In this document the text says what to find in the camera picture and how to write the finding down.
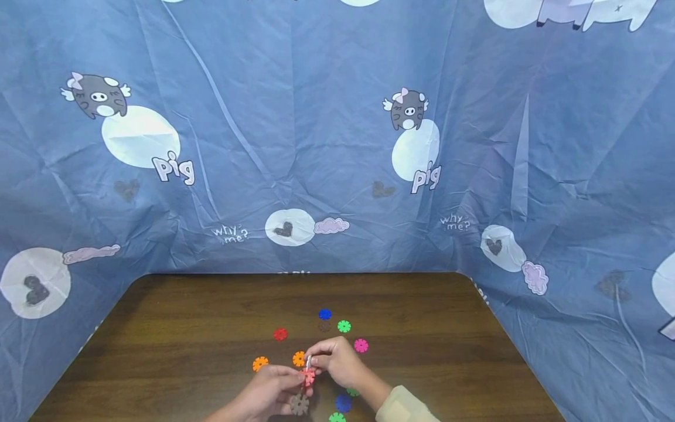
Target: heart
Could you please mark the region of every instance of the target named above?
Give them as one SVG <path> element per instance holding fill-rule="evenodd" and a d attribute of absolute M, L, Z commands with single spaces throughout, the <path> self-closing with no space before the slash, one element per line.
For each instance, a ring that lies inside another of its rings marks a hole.
<path fill-rule="evenodd" d="M 274 232 L 279 236 L 289 238 L 291 237 L 291 234 L 293 234 L 293 224 L 287 221 L 283 224 L 283 228 L 277 227 L 274 229 Z"/>
<path fill-rule="evenodd" d="M 26 303 L 29 306 L 35 306 L 49 297 L 49 290 L 34 275 L 24 278 L 24 286 L 30 289 L 26 294 Z"/>
<path fill-rule="evenodd" d="M 596 285 L 595 289 L 612 300 L 624 303 L 630 300 L 630 292 L 619 286 L 624 281 L 622 271 L 611 271 Z"/>
<path fill-rule="evenodd" d="M 384 183 L 379 180 L 373 182 L 373 198 L 384 198 L 386 196 L 391 196 L 396 191 L 396 188 L 390 186 L 388 188 L 384 187 Z"/>
<path fill-rule="evenodd" d="M 493 242 L 492 239 L 486 239 L 485 244 L 494 256 L 499 255 L 502 251 L 502 239 L 497 239 L 497 242 Z"/>
<path fill-rule="evenodd" d="M 140 189 L 140 182 L 137 179 L 130 180 L 129 183 L 121 180 L 115 182 L 115 192 L 127 202 L 131 202 L 136 197 L 138 189 Z"/>

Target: plastic gear piece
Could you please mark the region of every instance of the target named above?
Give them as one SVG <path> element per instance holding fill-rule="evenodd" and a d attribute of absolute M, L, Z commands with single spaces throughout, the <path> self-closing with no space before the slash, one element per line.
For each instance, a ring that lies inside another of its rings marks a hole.
<path fill-rule="evenodd" d="M 329 332 L 331 330 L 331 323 L 324 320 L 319 321 L 319 330 L 321 330 L 322 333 Z"/>
<path fill-rule="evenodd" d="M 331 314 L 331 311 L 329 309 L 321 309 L 319 311 L 319 318 L 324 319 L 324 320 L 331 319 L 332 315 L 333 314 Z"/>
<path fill-rule="evenodd" d="M 363 340 L 362 338 L 359 338 L 357 341 L 354 342 L 354 350 L 356 350 L 359 353 L 367 352 L 368 342 L 366 340 Z"/>
<path fill-rule="evenodd" d="M 293 415 L 306 415 L 309 411 L 309 399 L 303 393 L 296 394 L 291 397 L 291 412 Z"/>
<path fill-rule="evenodd" d="M 338 412 L 349 413 L 352 410 L 352 398 L 347 394 L 340 394 L 335 399 L 335 408 Z"/>
<path fill-rule="evenodd" d="M 352 324 L 344 319 L 337 323 L 337 330 L 341 333 L 348 333 L 352 329 Z"/>
<path fill-rule="evenodd" d="M 287 337 L 288 331 L 286 331 L 286 328 L 277 328 L 277 330 L 274 331 L 274 340 L 277 340 L 278 342 L 283 342 Z"/>
<path fill-rule="evenodd" d="M 304 352 L 296 352 L 296 354 L 293 355 L 293 365 L 297 366 L 298 368 L 302 368 L 304 366 Z"/>
<path fill-rule="evenodd" d="M 347 422 L 347 419 L 344 418 L 343 414 L 335 412 L 328 417 L 328 422 Z"/>
<path fill-rule="evenodd" d="M 269 364 L 269 359 L 267 359 L 264 356 L 257 357 L 253 361 L 253 371 L 258 372 L 260 371 L 260 368 L 264 367 L 265 365 Z"/>
<path fill-rule="evenodd" d="M 304 374 L 304 386 L 309 388 L 312 384 L 314 384 L 314 378 L 317 376 L 317 372 L 314 368 L 310 369 L 303 369 L 300 372 Z"/>

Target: white balloon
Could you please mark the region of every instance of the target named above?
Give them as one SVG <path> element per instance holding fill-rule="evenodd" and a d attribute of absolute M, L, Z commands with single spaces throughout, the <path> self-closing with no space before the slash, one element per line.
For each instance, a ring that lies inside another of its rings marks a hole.
<path fill-rule="evenodd" d="M 675 317 L 675 253 L 656 269 L 651 278 L 651 289 L 661 307 Z"/>
<path fill-rule="evenodd" d="M 504 226 L 487 226 L 481 235 L 481 249 L 498 267 L 517 273 L 527 260 L 513 232 Z"/>
<path fill-rule="evenodd" d="M 377 3 L 379 0 L 342 0 L 342 3 L 350 6 L 363 7 Z"/>
<path fill-rule="evenodd" d="M 276 244 L 300 246 L 312 240 L 314 225 L 314 219 L 305 210 L 280 209 L 267 218 L 265 233 Z"/>
<path fill-rule="evenodd" d="M 37 277 L 49 295 L 36 305 L 28 303 L 31 289 L 24 284 L 29 276 Z M 70 294 L 70 271 L 63 254 L 49 248 L 26 249 L 14 255 L 0 278 L 0 291 L 21 318 L 38 319 L 55 312 Z"/>
<path fill-rule="evenodd" d="M 435 163 L 440 139 L 438 126 L 428 119 L 422 121 L 419 129 L 403 132 L 391 152 L 391 164 L 398 177 L 412 182 L 417 170 L 425 172 L 430 161 Z"/>
<path fill-rule="evenodd" d="M 516 29 L 537 20 L 543 0 L 485 0 L 487 15 L 502 28 Z"/>
<path fill-rule="evenodd" d="M 176 129 L 159 113 L 130 105 L 127 114 L 106 117 L 101 126 L 105 146 L 121 162 L 145 169 L 155 168 L 153 158 L 166 160 L 169 151 L 180 154 Z"/>

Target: pink cloud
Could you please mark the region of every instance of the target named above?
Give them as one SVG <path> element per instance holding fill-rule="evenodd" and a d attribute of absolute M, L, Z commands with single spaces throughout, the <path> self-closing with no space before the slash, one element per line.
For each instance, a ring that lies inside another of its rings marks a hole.
<path fill-rule="evenodd" d="M 349 221 L 344 221 L 342 218 L 328 217 L 323 221 L 319 221 L 314 225 L 314 233 L 320 234 L 335 234 L 344 232 L 349 228 Z"/>
<path fill-rule="evenodd" d="M 548 275 L 546 270 L 539 264 L 525 261 L 522 265 L 522 273 L 525 274 L 525 282 L 532 293 L 542 296 L 548 290 Z"/>
<path fill-rule="evenodd" d="M 119 245 L 104 246 L 103 248 L 79 248 L 72 252 L 63 254 L 63 263 L 66 265 L 74 264 L 76 262 L 86 261 L 92 258 L 112 257 L 119 251 Z"/>

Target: hand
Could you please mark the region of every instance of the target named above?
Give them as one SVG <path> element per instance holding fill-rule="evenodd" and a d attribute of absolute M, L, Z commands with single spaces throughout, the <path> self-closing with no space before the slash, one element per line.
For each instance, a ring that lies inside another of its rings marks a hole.
<path fill-rule="evenodd" d="M 328 371 L 331 378 L 344 388 L 357 389 L 360 379 L 367 372 L 351 344 L 345 337 L 335 337 L 316 343 L 305 356 L 312 355 L 311 365 L 321 371 Z"/>
<path fill-rule="evenodd" d="M 311 365 L 317 375 L 328 371 L 333 381 L 344 388 L 353 388 L 377 412 L 391 394 L 392 387 L 375 375 L 363 362 L 345 337 L 335 337 L 316 343 L 305 356 L 312 355 Z"/>
<path fill-rule="evenodd" d="M 300 392 L 304 375 L 293 368 L 265 365 L 227 406 L 206 422 L 264 422 L 272 415 L 291 415 L 290 399 Z"/>

